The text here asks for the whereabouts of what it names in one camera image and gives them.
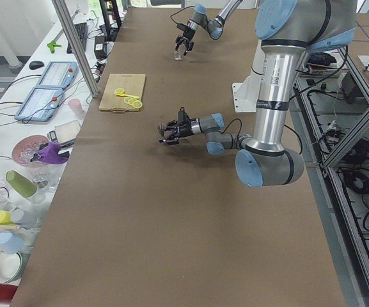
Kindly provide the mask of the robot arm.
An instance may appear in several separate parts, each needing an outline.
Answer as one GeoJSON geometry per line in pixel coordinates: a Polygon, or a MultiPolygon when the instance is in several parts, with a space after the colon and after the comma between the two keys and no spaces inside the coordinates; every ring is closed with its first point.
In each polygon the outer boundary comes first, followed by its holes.
{"type": "Polygon", "coordinates": [[[220,39],[227,19],[241,3],[242,0],[228,1],[214,19],[207,17],[206,8],[203,5],[195,5],[191,17],[185,24],[176,23],[182,34],[178,35],[175,40],[175,60],[181,60],[182,56],[186,56],[188,52],[192,51],[194,46],[193,38],[198,28],[204,29],[210,39],[220,39]]]}
{"type": "Polygon", "coordinates": [[[223,117],[212,114],[178,118],[158,127],[160,142],[175,145],[181,138],[203,134],[210,155],[235,149],[235,168],[249,187],[286,185],[303,173],[304,160],[282,145],[295,71],[302,53],[330,51],[351,43],[356,23],[355,1],[264,1],[255,34],[264,54],[252,134],[228,134],[223,117]]]}

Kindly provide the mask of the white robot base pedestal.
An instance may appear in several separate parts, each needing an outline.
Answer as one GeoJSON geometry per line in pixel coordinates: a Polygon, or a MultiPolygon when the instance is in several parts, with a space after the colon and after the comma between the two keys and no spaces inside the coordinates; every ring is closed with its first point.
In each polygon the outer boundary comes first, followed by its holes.
{"type": "Polygon", "coordinates": [[[242,83],[233,83],[233,104],[236,113],[255,113],[260,90],[265,54],[258,41],[250,75],[242,83]]]}

